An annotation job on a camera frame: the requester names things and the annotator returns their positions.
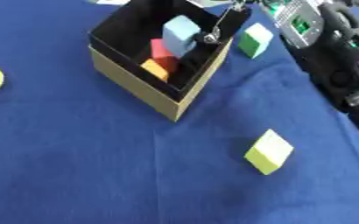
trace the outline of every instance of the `box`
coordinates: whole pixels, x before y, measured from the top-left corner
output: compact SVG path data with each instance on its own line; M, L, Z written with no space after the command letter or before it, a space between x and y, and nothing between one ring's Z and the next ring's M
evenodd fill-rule
M178 15L210 32L218 17L186 0L132 0L89 34L95 68L115 83L177 121L224 61L232 39L198 44L164 82L141 67L151 57L150 40L162 37L163 24Z

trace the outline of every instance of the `green cube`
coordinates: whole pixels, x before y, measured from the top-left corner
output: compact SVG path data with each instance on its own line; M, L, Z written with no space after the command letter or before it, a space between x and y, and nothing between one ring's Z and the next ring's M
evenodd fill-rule
M272 129L267 130L245 154L260 172L269 175L280 168L293 147Z
M243 32L238 46L246 55L254 59L265 51L272 38L273 34L269 30L256 23Z

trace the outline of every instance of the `light blue cube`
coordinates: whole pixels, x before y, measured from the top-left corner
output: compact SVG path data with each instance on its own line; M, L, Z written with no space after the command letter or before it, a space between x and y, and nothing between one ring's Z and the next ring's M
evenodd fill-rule
M177 16L163 27L163 43L178 59L196 47L194 34L201 28L186 16Z

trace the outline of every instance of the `toy block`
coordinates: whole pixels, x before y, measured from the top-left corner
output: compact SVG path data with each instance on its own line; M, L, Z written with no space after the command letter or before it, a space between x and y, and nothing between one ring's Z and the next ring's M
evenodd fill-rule
M177 16L163 27L163 43L167 50L180 59L196 47L194 35L201 28L186 16Z
M254 59L265 51L272 38L273 34L269 30L256 23L243 32L238 46L246 55Z
M145 63L143 63L143 65L141 65L141 67L151 74L154 74L162 81L167 81L169 73L153 59L148 59Z
M293 147L272 129L267 130L245 154L260 172L269 175L280 168Z
M177 70L178 61L174 55L165 48L161 38L151 40L151 54L152 58L170 74Z

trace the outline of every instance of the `blue fabric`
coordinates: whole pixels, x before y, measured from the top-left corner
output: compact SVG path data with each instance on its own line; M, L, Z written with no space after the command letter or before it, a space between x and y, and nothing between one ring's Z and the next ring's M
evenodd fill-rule
M359 132L278 38L248 59L239 32L173 123L94 70L114 9L0 1L0 224L359 223ZM263 176L242 156L269 128L295 152Z
M167 50L178 59L196 47L193 37L200 27L188 17L177 16L163 26L162 39Z

